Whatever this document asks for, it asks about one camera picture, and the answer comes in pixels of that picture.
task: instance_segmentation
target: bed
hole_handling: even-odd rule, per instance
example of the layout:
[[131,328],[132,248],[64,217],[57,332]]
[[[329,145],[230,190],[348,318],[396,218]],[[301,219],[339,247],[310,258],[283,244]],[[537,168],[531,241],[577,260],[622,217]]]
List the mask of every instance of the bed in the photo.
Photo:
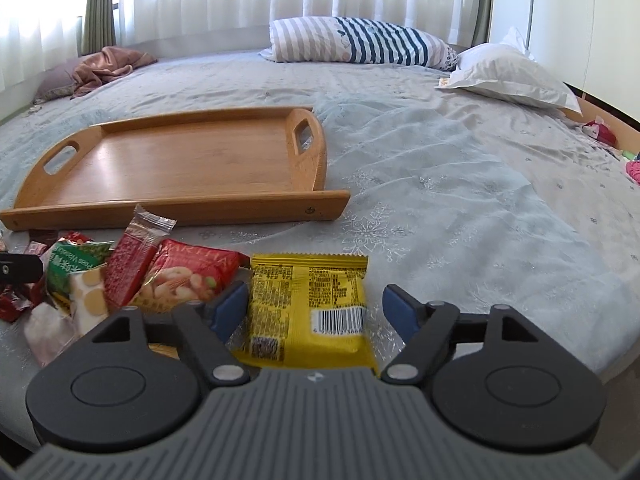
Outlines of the bed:
[[[11,175],[0,206],[11,205],[46,148],[90,124],[312,105],[327,137],[326,187],[352,193],[338,221],[180,228],[174,237],[247,253],[368,254],[369,325],[381,365],[402,346],[380,319],[382,288],[396,282],[421,300],[436,295],[470,312],[511,303],[604,380],[613,377],[638,355],[640,187],[560,112],[440,92],[440,76],[422,67],[276,64],[256,52],[161,60],[0,126],[0,162]],[[8,235],[14,250],[27,241]],[[0,430],[33,449],[24,393],[38,366],[23,324],[0,322]]]

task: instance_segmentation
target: pile of snacks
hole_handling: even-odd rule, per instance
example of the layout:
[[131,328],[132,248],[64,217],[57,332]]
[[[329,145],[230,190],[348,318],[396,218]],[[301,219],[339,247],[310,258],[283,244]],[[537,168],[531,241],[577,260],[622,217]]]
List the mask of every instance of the pile of snacks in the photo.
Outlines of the pile of snacks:
[[[247,333],[234,351],[240,361],[377,369],[364,331],[366,256],[254,254],[249,260],[236,251],[171,240],[174,225],[138,205],[116,244],[77,232],[61,237],[30,233],[24,252],[41,258],[45,275],[38,283],[6,286],[0,294],[0,319],[13,322],[31,310],[24,333],[44,366],[123,306],[168,312],[185,301],[207,302],[239,267],[250,266]],[[150,347],[176,356],[175,349]]]

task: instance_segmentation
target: green curtain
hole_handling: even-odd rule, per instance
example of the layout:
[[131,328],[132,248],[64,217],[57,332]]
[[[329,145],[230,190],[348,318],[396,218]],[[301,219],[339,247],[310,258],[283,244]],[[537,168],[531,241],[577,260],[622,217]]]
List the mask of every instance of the green curtain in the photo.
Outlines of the green curtain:
[[480,0],[478,3],[478,19],[474,30],[474,38],[471,43],[476,46],[489,41],[489,23],[491,21],[491,0]]
[[115,44],[113,0],[86,0],[82,28],[82,54],[93,54],[99,52],[104,46]]

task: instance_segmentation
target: wooden tray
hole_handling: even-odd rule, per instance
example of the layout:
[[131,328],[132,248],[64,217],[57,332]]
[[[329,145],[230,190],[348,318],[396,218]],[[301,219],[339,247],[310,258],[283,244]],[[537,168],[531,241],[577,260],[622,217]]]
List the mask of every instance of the wooden tray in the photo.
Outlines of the wooden tray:
[[[67,146],[76,153],[47,173]],[[141,203],[181,225],[333,220],[350,193],[324,191],[325,176],[324,133],[306,108],[160,115],[98,124],[57,143],[0,219],[12,230],[125,227]]]

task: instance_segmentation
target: striped pillow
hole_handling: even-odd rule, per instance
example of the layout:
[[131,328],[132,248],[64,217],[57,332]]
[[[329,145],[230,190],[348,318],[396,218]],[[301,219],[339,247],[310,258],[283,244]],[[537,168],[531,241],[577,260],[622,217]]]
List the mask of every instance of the striped pillow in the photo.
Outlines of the striped pillow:
[[421,30],[361,18],[303,16],[271,22],[271,47],[261,52],[279,63],[342,61],[421,65],[451,71],[458,54]]

